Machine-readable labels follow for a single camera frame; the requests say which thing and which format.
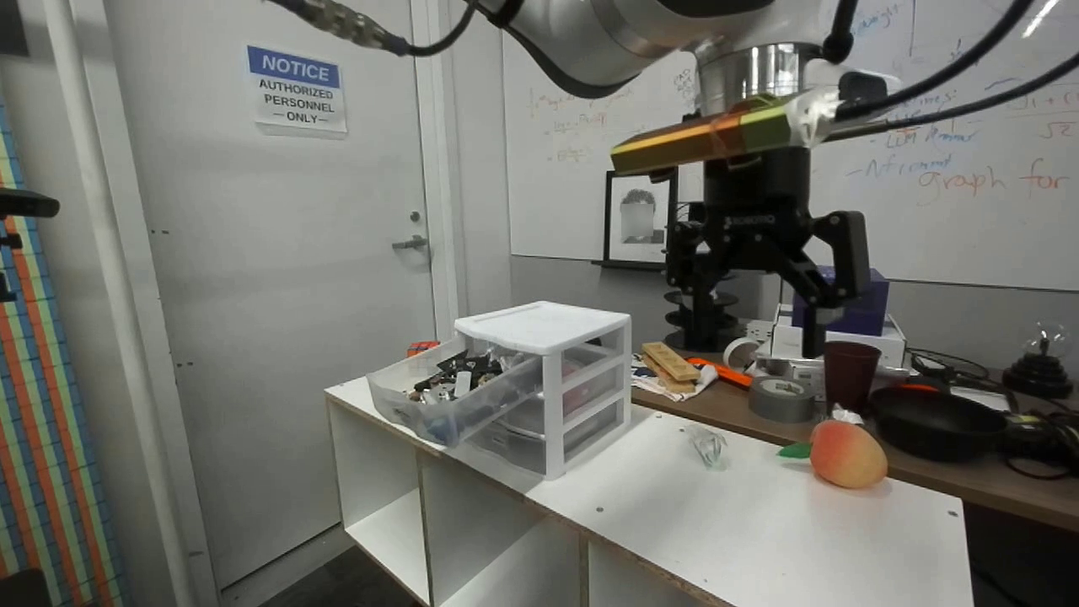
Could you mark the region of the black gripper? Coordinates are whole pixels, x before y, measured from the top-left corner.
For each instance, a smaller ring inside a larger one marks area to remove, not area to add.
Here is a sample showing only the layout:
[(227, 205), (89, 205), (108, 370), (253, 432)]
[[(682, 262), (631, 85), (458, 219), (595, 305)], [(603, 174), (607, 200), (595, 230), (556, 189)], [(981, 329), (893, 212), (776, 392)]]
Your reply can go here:
[[(834, 275), (802, 254), (809, 235), (834, 254)], [(705, 166), (705, 201), (668, 244), (668, 319), (687, 351), (723, 351), (740, 319), (718, 292), (727, 271), (780, 274), (802, 297), (802, 353), (821, 359), (825, 319), (870, 288), (867, 219), (809, 219), (809, 156), (762, 152)]]

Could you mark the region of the white franka robot arm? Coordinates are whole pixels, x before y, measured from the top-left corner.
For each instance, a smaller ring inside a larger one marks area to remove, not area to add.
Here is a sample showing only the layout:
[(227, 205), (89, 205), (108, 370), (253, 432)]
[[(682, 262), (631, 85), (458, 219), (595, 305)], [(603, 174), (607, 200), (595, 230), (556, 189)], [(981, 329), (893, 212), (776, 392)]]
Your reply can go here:
[(705, 173), (705, 201), (668, 232), (664, 274), (683, 292), (673, 323), (718, 336), (714, 288), (732, 271), (781, 275), (802, 297), (802, 351), (870, 288), (867, 219), (809, 209), (809, 152), (902, 127), (904, 106), (1030, 37), (1056, 0), (1009, 0), (951, 64), (893, 89), (846, 64), (860, 0), (461, 0), (576, 97), (607, 97), (673, 51), (703, 76), (690, 118), (610, 150), (622, 174)]

